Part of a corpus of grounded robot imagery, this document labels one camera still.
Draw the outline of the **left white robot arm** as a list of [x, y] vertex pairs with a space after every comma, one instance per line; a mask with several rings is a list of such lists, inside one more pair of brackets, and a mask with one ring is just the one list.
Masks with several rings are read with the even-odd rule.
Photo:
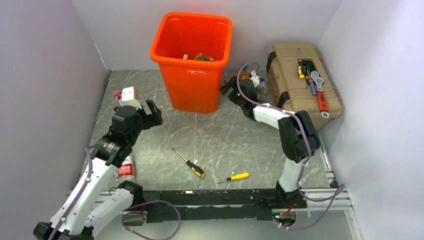
[[33, 230], [38, 240], [94, 240], [120, 212], [139, 209], [144, 203], [143, 188], [122, 183], [109, 199], [94, 207], [102, 189], [118, 172], [132, 151], [140, 133], [163, 124], [162, 112], [152, 99], [146, 100], [151, 113], [137, 103], [115, 107], [108, 132], [86, 151], [87, 167], [58, 212]]

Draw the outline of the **red label water bottle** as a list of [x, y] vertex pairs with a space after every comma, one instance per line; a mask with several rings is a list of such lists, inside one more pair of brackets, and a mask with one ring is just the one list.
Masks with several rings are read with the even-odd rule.
[[124, 181], [134, 181], [136, 178], [136, 170], [133, 157], [127, 156], [118, 169], [116, 180], [118, 183]]

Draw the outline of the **Pepsi bottle near toolbox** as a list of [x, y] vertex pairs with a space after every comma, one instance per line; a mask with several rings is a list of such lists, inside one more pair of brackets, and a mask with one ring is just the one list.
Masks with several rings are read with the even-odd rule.
[[259, 77], [259, 85], [257, 86], [257, 90], [261, 95], [266, 95], [269, 93], [267, 81], [263, 77]]

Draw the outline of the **small yellow screwdriver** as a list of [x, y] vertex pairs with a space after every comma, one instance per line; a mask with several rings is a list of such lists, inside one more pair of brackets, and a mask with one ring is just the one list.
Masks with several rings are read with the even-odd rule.
[[223, 184], [223, 183], [226, 183], [226, 182], [232, 182], [232, 181], [236, 181], [236, 180], [245, 179], [245, 178], [248, 178], [249, 176], [250, 176], [250, 174], [248, 172], [232, 175], [232, 176], [227, 177], [224, 181], [218, 182], [218, 184]]

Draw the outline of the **orange adjustable wrench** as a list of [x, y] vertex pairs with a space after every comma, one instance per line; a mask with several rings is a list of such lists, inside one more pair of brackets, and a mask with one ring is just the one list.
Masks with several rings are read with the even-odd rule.
[[317, 99], [317, 104], [318, 104], [321, 117], [328, 119], [330, 117], [329, 105], [328, 105], [328, 101], [325, 96], [324, 87], [323, 87], [325, 79], [322, 78], [319, 72], [316, 70], [312, 71], [310, 73], [310, 76], [316, 86], [316, 91], [317, 91], [316, 99]]

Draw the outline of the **orange plastic bin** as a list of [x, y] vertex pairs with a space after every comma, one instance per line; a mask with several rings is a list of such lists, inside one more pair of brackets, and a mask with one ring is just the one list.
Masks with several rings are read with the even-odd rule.
[[[232, 29], [232, 20], [225, 16], [186, 12], [163, 16], [149, 55], [159, 66], [174, 109], [202, 114], [217, 110]], [[216, 61], [194, 60], [199, 53]]]

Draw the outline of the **crushed clear bottle behind bin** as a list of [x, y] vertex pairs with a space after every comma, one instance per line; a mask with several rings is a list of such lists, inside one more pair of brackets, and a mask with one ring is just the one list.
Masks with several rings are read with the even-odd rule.
[[226, 72], [223, 72], [221, 75], [221, 84], [226, 85], [228, 83], [228, 74]]

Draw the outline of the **black yellow screwdriver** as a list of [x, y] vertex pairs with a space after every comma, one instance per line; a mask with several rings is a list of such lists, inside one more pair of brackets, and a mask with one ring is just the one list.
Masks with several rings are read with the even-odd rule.
[[194, 164], [192, 161], [188, 160], [187, 158], [185, 158], [182, 154], [180, 154], [175, 148], [172, 148], [172, 150], [180, 157], [182, 158], [186, 165], [188, 165], [190, 167], [190, 169], [199, 177], [204, 177], [205, 176], [205, 172], [203, 171], [202, 168], [200, 168], [198, 165]]

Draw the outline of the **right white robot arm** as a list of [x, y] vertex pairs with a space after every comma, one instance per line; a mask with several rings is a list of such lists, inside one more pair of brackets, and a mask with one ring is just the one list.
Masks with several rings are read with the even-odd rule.
[[238, 105], [247, 118], [278, 130], [286, 160], [277, 182], [279, 191], [275, 200], [280, 207], [289, 207], [295, 201], [295, 195], [300, 193], [306, 164], [321, 147], [310, 115], [304, 110], [286, 111], [259, 100], [250, 79], [238, 80], [233, 76], [219, 90], [222, 95], [230, 91], [229, 100]]

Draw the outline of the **yellow screwdriver on toolbox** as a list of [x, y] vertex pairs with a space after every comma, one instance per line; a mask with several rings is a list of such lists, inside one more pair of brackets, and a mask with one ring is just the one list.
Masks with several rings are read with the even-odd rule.
[[298, 49], [298, 70], [297, 70], [298, 76], [300, 79], [304, 79], [306, 74], [305, 74], [305, 67], [302, 61], [302, 57], [301, 57], [301, 50]]

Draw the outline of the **black base frame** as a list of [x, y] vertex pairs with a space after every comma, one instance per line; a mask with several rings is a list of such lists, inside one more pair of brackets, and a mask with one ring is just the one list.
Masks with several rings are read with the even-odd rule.
[[304, 209], [307, 203], [298, 193], [286, 198], [277, 188], [144, 190], [135, 192], [124, 211], [141, 214], [147, 223], [187, 220], [256, 219]]

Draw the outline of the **blue red screwdriver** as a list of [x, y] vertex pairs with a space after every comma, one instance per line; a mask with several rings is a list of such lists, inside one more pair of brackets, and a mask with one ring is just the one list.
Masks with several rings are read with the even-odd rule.
[[314, 83], [314, 81], [313, 81], [313, 79], [312, 79], [312, 77], [310, 75], [311, 74], [311, 71], [310, 70], [311, 70], [310, 69], [310, 65], [307, 64], [305, 66], [305, 73], [306, 73], [307, 84], [309, 85], [309, 89], [310, 89], [311, 95], [314, 96], [314, 97], [316, 97], [317, 94], [318, 94], [318, 91], [317, 91], [317, 87], [316, 87], [316, 85], [315, 85], [315, 83]]

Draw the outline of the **orange bottle blue cap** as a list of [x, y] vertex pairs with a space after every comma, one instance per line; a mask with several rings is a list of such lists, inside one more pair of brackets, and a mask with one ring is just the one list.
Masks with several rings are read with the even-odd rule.
[[239, 79], [240, 80], [247, 80], [249, 78], [250, 78], [249, 75], [248, 74], [244, 74], [244, 73], [239, 76]]

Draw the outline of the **tan plastic toolbox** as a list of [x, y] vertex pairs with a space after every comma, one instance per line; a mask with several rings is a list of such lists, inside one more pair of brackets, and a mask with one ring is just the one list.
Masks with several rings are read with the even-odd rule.
[[[292, 112], [307, 111], [317, 130], [342, 114], [340, 93], [325, 71], [321, 53], [311, 42], [274, 43], [268, 49], [267, 56], [268, 85], [276, 106]], [[308, 79], [299, 77], [299, 61], [323, 78], [323, 93], [329, 107], [328, 118], [322, 116], [317, 97], [310, 91]]]

